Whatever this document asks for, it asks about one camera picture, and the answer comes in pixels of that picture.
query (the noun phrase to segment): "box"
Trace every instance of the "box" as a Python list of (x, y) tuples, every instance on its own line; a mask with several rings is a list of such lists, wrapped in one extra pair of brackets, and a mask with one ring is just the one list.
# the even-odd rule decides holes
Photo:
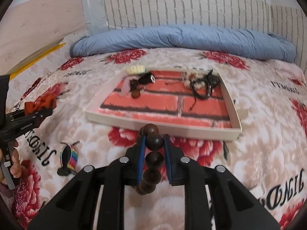
[[(155, 75), (156, 83), (152, 84), (151, 88), (153, 88), (153, 85), (157, 86), (158, 84), (163, 86), (162, 81), (166, 79), (173, 78), (174, 83), (176, 83), (177, 82), (176, 76), (180, 76), (179, 73), (195, 71), (195, 70), (182, 69), (182, 68), (146, 67), (146, 69), (150, 70), (155, 74), (161, 73), (160, 78), (157, 77), (157, 75)], [(174, 74), (173, 75), (174, 77), (165, 75), (168, 73)], [(208, 71), (197, 70), (197, 73), (207, 74)], [(151, 108), (148, 108), (148, 103), (147, 103), (147, 105), (144, 105), (144, 107), (142, 107), (142, 111), (140, 112), (141, 107), (135, 107), (135, 108), (133, 107), (133, 104), (137, 103), (137, 99), (131, 100), (131, 106), (128, 105), (127, 107), (125, 107), (125, 109), (117, 110), (117, 108), (121, 108), (120, 107), (121, 105), (119, 104), (119, 107), (117, 105), (113, 105), (112, 98), (113, 97), (118, 98), (119, 101), (118, 103), (121, 103), (123, 101), (129, 102), (130, 97), (128, 96), (131, 96), (130, 94), (128, 94), (125, 100), (121, 101), (119, 95), (116, 94), (119, 89), (118, 87), (126, 77), (125, 69), (120, 71), (116, 76), (114, 76), (113, 79), (109, 80), (108, 82), (102, 85), (101, 91), (91, 100), (91, 102), (86, 107), (85, 114), (87, 115), (90, 121), (96, 123), (103, 123), (115, 127), (121, 127), (124, 129), (135, 130), (135, 131), (138, 131), (141, 127), (143, 127), (147, 123), (154, 123), (155, 125), (158, 126), (161, 134), (170, 134), (173, 136), (194, 138), (194, 139), (224, 140), (224, 141), (235, 140), (242, 132), (241, 123), (238, 118), (237, 111), (234, 107), (233, 100), (231, 99), (228, 93), (227, 87), (222, 77), (217, 72), (213, 72), (213, 74), (219, 76), (221, 79), (218, 90), (220, 91), (222, 98), (214, 98), (212, 94), (213, 98), (210, 98), (207, 101), (197, 99), (196, 102), (196, 105), (198, 105), (199, 110), (203, 110), (205, 112), (213, 111), (213, 116), (209, 116), (208, 118), (206, 117), (202, 118), (202, 116), (199, 116), (198, 114), (190, 114), (190, 112), (188, 112), (186, 107), (188, 103), (191, 102), (191, 100), (194, 100), (194, 97), (192, 96), (192, 94), (188, 95), (185, 94), (186, 91), (183, 91), (183, 93), (170, 91), (173, 88), (168, 89), (167, 91), (164, 92), (163, 88), (162, 90), (150, 91), (150, 88), (147, 89), (147, 87), (145, 86), (144, 94), (141, 93), (140, 98), (143, 96), (142, 100), (145, 100), (147, 98), (150, 98), (150, 96), (155, 96), (153, 97), (153, 100), (151, 100), (151, 102), (149, 103), (150, 104), (149, 106), (151, 105), (157, 106), (158, 107), (157, 110), (151, 110)], [(221, 104), (221, 108), (224, 108), (225, 106), (226, 109), (224, 110), (227, 110), (226, 113), (228, 115), (227, 116), (224, 115), (222, 117), (215, 116), (214, 115), (215, 108), (213, 107), (211, 108), (206, 107), (206, 109), (202, 109), (204, 108), (203, 105), (210, 103), (214, 105), (213, 107), (219, 107), (219, 104)], [(166, 114), (164, 114), (164, 111), (161, 112), (160, 107), (163, 106), (167, 107), (165, 109), (165, 111), (167, 112)]]

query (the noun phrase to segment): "transparent plastic sheet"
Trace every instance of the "transparent plastic sheet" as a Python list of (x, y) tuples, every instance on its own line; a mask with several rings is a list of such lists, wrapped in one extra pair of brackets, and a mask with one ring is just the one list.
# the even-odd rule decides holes
[(82, 6), (89, 35), (109, 30), (103, 0), (82, 0)]

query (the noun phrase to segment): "yellow object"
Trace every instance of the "yellow object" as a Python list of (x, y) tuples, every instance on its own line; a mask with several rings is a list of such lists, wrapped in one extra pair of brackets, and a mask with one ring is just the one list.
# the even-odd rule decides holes
[(126, 73), (128, 76), (137, 75), (144, 72), (145, 72), (144, 66), (136, 65), (136, 66), (126, 67)]
[(53, 47), (47, 51), (45, 51), (42, 55), (38, 56), (37, 58), (35, 58), (33, 61), (31, 61), (30, 63), (26, 64), (25, 66), (21, 67), (20, 69), (18, 69), (17, 71), (15, 71), (14, 73), (12, 73), (10, 75), (10, 80), (14, 79), (18, 74), (22, 73), (24, 70), (27, 70), (29, 67), (33, 66), (36, 62), (38, 62), (39, 60), (41, 60), (42, 58), (46, 57), (48, 54), (60, 49), (61, 47), (63, 47), (66, 43), (62, 43), (59, 44), (56, 47)]

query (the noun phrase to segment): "finger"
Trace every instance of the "finger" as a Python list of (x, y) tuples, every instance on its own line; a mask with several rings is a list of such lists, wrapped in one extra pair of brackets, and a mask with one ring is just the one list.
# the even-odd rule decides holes
[(12, 161), (13, 161), (13, 163), (20, 164), (19, 153), (18, 153), (18, 151), (16, 149), (12, 153)]
[(14, 147), (17, 148), (18, 146), (19, 146), (19, 144), (18, 144), (17, 140), (15, 139), (15, 140), (14, 140)]
[(15, 177), (15, 178), (20, 178), (21, 177), (21, 166), (20, 164), (13, 164), (13, 166), (10, 169), (11, 174)]

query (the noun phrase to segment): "red brick pattern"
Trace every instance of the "red brick pattern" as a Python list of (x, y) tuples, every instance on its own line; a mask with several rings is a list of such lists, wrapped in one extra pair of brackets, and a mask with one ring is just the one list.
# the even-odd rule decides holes
[(211, 98), (196, 99), (181, 81), (182, 72), (152, 71), (156, 77), (154, 84), (144, 86), (141, 96), (133, 99), (128, 93), (120, 97), (123, 82), (107, 97), (100, 112), (118, 117), (129, 117), (152, 122), (178, 125), (231, 128), (227, 108), (220, 87), (214, 89)]

